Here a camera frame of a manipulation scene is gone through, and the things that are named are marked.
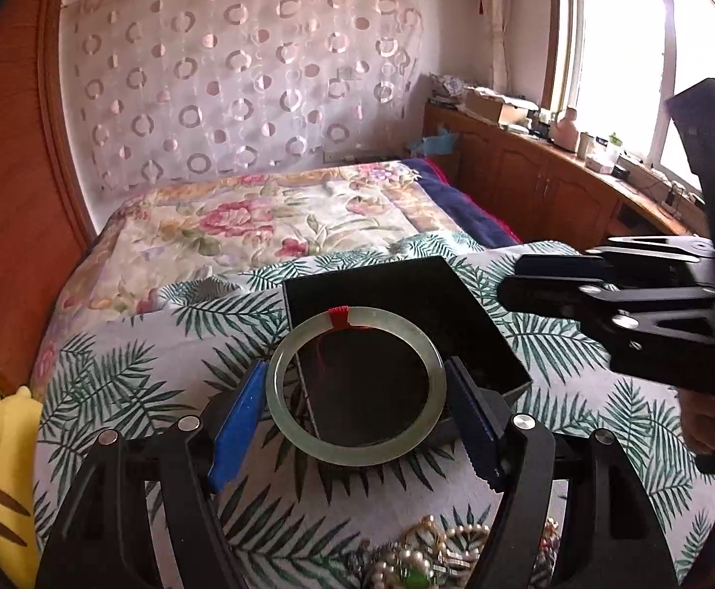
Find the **right hand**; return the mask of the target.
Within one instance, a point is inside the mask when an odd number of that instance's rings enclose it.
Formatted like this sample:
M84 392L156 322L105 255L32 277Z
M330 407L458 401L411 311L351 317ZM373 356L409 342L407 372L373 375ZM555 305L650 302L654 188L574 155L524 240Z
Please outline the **right hand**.
M715 398L689 390L678 391L679 423L683 440L698 456L715 454Z

